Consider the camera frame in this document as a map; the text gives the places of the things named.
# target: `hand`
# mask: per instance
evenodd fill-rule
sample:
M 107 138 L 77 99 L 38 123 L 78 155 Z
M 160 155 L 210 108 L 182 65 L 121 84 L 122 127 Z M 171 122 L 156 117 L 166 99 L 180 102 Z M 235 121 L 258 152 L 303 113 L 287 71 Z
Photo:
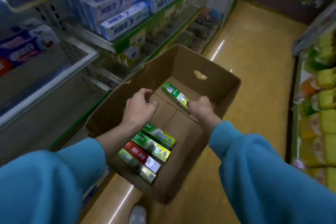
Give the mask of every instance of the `hand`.
M 146 126 L 159 106 L 156 100 L 150 100 L 152 94 L 152 90 L 141 89 L 128 99 L 121 124 L 127 124 L 135 133 Z
M 188 100 L 187 107 L 198 120 L 202 130 L 208 133 L 208 135 L 211 135 L 215 127 L 223 121 L 213 112 L 208 97 L 201 96 L 198 101 Z

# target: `person's left hand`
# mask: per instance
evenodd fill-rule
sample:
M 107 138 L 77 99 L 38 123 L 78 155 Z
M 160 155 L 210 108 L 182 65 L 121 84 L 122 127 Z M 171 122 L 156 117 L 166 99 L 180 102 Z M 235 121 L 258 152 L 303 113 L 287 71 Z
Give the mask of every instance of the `person's left hand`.
M 127 124 L 139 132 L 150 120 L 159 106 L 156 100 L 150 100 L 153 91 L 141 89 L 126 102 L 122 124 Z

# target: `floor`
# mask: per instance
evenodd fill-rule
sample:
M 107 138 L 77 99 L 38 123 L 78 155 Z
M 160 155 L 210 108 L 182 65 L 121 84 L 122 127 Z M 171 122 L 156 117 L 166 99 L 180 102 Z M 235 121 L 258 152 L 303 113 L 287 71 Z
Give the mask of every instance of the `floor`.
M 242 133 L 264 136 L 282 157 L 294 64 L 291 46 L 304 29 L 301 23 L 239 1 L 203 54 L 242 80 L 224 120 Z M 127 223 L 139 200 L 149 208 L 150 224 L 239 223 L 221 186 L 219 165 L 207 147 L 169 206 L 152 202 L 115 175 L 81 223 Z

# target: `green toothpaste box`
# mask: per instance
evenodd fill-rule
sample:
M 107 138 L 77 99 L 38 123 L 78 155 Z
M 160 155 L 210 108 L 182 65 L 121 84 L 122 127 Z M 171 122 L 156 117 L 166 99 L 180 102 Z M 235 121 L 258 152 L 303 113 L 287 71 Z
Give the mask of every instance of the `green toothpaste box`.
M 142 132 L 153 139 L 154 141 L 157 141 L 158 143 L 162 143 L 163 146 L 165 146 L 168 150 L 170 150 L 174 144 L 176 143 L 176 139 L 172 136 L 170 136 L 168 133 L 162 131 L 155 125 L 148 123 L 143 129 Z
M 154 140 L 150 139 L 148 136 L 139 132 L 135 137 L 133 137 L 132 141 L 148 151 L 153 156 L 157 157 L 159 160 L 167 162 L 170 151 Z
M 119 157 L 132 168 L 142 179 L 148 184 L 152 184 L 156 175 L 150 171 L 146 166 L 141 164 L 136 158 L 134 158 L 127 150 L 121 149 L 118 153 Z
M 172 100 L 180 105 L 180 107 L 190 114 L 189 108 L 187 107 L 187 101 L 189 100 L 181 91 L 179 91 L 173 84 L 165 82 L 162 85 L 163 92 L 168 95 Z

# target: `person's right hand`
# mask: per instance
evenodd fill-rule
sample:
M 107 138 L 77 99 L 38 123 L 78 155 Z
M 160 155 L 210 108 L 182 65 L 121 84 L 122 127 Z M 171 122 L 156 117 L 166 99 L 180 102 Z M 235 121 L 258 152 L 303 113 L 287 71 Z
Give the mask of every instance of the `person's right hand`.
M 188 100 L 187 107 L 208 135 L 211 135 L 215 127 L 223 121 L 215 115 L 211 102 L 206 96 L 201 96 L 198 101 Z

